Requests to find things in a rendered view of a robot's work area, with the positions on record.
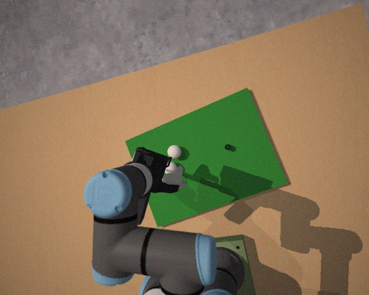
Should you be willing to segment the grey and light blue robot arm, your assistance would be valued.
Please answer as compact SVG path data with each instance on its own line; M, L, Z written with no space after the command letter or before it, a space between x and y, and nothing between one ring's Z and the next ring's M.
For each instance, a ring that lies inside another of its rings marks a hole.
M94 213L93 279L116 286L134 274L145 275L139 295L237 295L244 264L232 250L216 247L213 236L137 226L151 193L140 198L152 182L140 163L103 170L88 180L84 200Z

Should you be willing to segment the green golf mat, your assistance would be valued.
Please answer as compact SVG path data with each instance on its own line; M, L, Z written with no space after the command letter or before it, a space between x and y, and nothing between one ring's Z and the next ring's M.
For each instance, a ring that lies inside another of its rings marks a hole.
M287 184L248 88L125 141L165 155L181 149L177 192L152 193L157 227Z

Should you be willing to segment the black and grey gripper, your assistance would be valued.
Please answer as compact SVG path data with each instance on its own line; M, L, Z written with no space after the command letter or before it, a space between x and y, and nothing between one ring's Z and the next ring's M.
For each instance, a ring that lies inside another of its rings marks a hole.
M153 178L153 182L152 182L152 186L150 190L145 195L143 195L140 199L142 199L143 197L146 197L151 192L152 193L158 193L158 192L174 193L187 185L187 183L181 182L181 178L183 174L182 166L178 166L177 169L173 173L167 173L164 176L165 169L169 167L171 159L172 157L167 157L165 155L156 153L154 151L150 151L148 149L145 149L145 147L137 148L137 150L135 151L133 155L132 161L126 163L125 165L131 164L131 163L140 163L149 169L149 171L151 172L152 178Z

